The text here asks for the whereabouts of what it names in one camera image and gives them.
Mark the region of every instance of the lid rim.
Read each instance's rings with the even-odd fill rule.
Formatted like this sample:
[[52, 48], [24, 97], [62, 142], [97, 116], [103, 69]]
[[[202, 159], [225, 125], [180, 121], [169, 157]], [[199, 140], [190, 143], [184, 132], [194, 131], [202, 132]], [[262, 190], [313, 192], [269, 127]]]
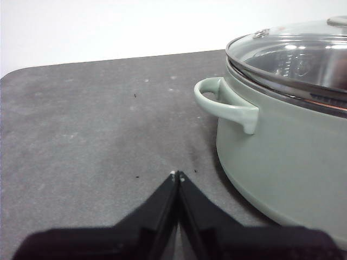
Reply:
[[246, 86], [253, 88], [265, 95], [268, 95], [272, 98], [281, 100], [286, 103], [290, 103], [295, 106], [303, 107], [312, 111], [347, 119], [346, 109], [337, 109], [337, 108], [332, 108], [329, 106], [328, 107], [324, 106], [324, 104], [308, 102], [308, 101], [305, 101], [304, 99], [292, 97], [285, 93], [277, 92], [274, 89], [267, 88], [266, 86], [263, 86], [257, 82], [254, 82], [252, 79], [243, 75], [241, 71], [239, 71], [232, 64], [230, 64], [228, 58], [226, 58], [226, 66], [227, 66], [227, 72], [231, 76], [235, 77], [237, 80], [241, 81]]

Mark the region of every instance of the white background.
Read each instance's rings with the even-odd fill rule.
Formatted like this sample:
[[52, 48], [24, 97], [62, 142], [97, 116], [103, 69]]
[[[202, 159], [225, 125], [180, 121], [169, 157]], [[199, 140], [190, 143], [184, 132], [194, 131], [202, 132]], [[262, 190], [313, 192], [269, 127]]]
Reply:
[[32, 66], [224, 49], [259, 29], [346, 14], [347, 0], [2, 0], [1, 77]]

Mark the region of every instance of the black object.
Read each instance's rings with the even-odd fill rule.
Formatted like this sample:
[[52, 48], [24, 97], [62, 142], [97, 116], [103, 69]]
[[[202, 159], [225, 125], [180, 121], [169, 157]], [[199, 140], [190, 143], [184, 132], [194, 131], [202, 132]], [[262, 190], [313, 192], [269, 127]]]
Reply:
[[35, 233], [24, 240], [14, 260], [167, 259], [178, 220], [199, 260], [343, 259], [322, 231], [242, 226], [178, 171], [116, 226]]

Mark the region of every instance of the pot handle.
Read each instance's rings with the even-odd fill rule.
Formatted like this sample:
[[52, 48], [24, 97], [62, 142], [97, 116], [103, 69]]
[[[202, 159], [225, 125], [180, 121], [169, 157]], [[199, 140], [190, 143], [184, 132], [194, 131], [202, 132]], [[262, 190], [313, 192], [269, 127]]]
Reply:
[[[232, 103], [237, 105], [228, 105], [213, 101], [203, 96], [202, 93], [212, 92], [217, 100], [219, 99], [220, 86], [228, 87], [231, 93]], [[196, 102], [212, 115], [237, 122], [243, 126], [246, 134], [254, 134], [255, 126], [258, 121], [259, 109], [242, 97], [237, 95], [226, 83], [223, 77], [210, 77], [196, 83], [194, 88]]]

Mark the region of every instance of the lid knob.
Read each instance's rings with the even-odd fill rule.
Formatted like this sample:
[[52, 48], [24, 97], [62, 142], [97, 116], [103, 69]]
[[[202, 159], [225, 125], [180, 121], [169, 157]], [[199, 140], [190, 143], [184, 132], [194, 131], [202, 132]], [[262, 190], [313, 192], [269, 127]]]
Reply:
[[347, 15], [331, 17], [326, 23], [332, 26], [347, 26]]

